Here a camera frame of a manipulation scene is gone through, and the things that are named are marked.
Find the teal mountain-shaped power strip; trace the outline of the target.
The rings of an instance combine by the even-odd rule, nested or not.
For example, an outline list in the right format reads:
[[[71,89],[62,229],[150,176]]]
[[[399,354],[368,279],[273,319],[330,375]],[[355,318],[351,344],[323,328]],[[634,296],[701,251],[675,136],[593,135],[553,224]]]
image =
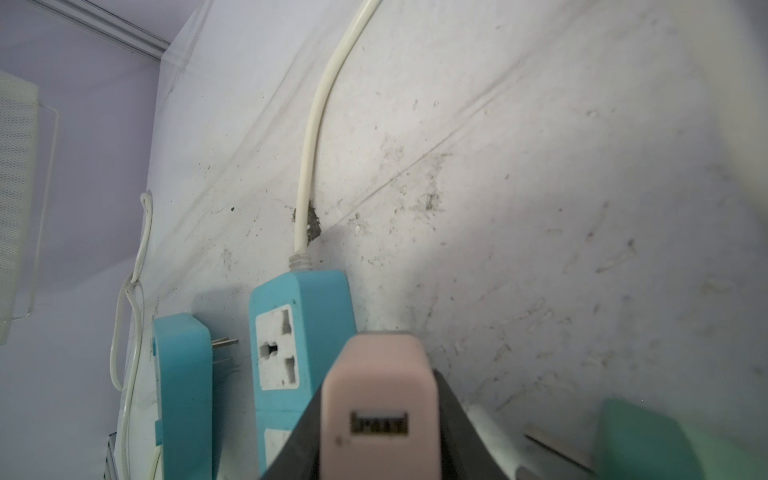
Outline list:
[[[189,313],[157,318],[152,356],[165,479],[213,477],[213,348],[209,329]]]

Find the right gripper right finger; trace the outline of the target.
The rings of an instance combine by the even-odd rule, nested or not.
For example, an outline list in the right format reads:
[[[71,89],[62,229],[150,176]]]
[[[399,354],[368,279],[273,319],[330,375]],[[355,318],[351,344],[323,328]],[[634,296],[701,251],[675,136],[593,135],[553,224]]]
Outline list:
[[[445,377],[436,369],[433,375],[438,389],[441,478],[507,480]]]

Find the teal long power strip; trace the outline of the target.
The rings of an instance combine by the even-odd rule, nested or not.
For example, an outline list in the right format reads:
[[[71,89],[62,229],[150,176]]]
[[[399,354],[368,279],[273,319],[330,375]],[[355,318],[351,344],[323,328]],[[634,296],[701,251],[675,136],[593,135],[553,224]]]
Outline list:
[[[357,333],[339,270],[288,272],[248,305],[259,471],[265,474],[346,342]]]

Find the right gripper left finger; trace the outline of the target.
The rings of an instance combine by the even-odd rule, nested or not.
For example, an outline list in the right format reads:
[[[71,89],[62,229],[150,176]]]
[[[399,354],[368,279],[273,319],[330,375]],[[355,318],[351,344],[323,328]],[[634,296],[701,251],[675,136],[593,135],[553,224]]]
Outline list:
[[[303,412],[264,411],[260,413],[260,439],[264,447],[261,479],[320,479],[322,387],[308,402]],[[267,461],[267,430],[288,431],[279,451]]]

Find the green charger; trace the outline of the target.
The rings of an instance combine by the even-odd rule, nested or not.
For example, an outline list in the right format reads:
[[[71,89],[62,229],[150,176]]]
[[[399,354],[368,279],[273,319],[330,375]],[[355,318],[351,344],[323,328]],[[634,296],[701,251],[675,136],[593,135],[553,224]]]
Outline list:
[[[620,399],[602,403],[592,451],[534,425],[524,435],[594,479],[765,479],[767,458]]]

